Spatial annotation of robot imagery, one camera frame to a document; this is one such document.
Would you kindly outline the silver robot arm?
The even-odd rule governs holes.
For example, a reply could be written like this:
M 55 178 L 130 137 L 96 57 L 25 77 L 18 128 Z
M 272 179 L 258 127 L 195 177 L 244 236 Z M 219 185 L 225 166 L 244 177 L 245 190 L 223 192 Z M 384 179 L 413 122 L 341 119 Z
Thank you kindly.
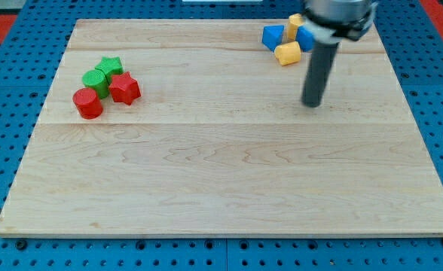
M 372 0 L 305 0 L 302 17 L 315 41 L 358 41 L 371 28 L 378 2 Z

